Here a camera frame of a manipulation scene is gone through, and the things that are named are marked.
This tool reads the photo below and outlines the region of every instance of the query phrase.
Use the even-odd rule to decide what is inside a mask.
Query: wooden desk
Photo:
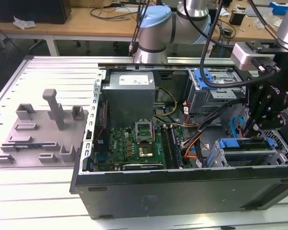
[[[228,11],[235,6],[249,6],[247,2],[234,0]],[[122,12],[102,12],[100,16],[111,17],[122,15]],[[21,30],[12,23],[0,23],[0,29],[10,38],[45,39],[52,56],[58,56],[59,52],[55,40],[85,40],[85,41],[130,41],[135,28],[135,20],[130,16],[127,21],[110,22],[92,17],[88,8],[72,8],[72,13],[64,25],[37,23],[36,28]],[[228,22],[230,16],[221,16],[221,20]],[[254,18],[243,19],[241,26],[234,26],[237,34],[232,39],[246,41],[251,39],[272,39],[266,30],[258,30],[254,26]],[[219,29],[216,28],[213,39],[219,37]]]

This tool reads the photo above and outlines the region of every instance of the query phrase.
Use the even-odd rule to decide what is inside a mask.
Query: ram slot
[[[177,163],[171,128],[162,128],[161,138],[167,169],[178,169],[179,167]]]
[[[176,161],[177,161],[178,167],[180,167],[182,165],[180,149],[179,149],[178,144],[177,144],[174,129],[170,128],[170,130],[171,130],[171,137],[172,137],[173,145],[174,145],[174,152],[175,152]]]

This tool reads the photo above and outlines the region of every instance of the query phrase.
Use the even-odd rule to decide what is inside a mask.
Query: green circuit board
[[[149,136],[150,130],[146,129],[139,129],[139,136]],[[183,131],[180,127],[175,129],[175,138],[179,145],[184,141]],[[110,131],[108,158],[105,163],[100,165],[154,163],[163,164],[163,169],[166,169],[160,127],[155,127],[153,139],[154,141],[150,143],[145,141],[137,143],[135,127],[114,127]]]

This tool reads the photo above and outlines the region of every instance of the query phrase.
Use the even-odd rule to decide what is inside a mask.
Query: white table leg
[[[60,56],[56,41],[53,38],[46,38],[45,40],[47,42],[50,55]]]

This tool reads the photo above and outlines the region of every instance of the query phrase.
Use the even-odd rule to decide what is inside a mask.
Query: blue box
[[[277,3],[277,2],[271,2],[269,7],[273,8],[272,13],[274,15],[285,15],[288,10],[288,3]]]

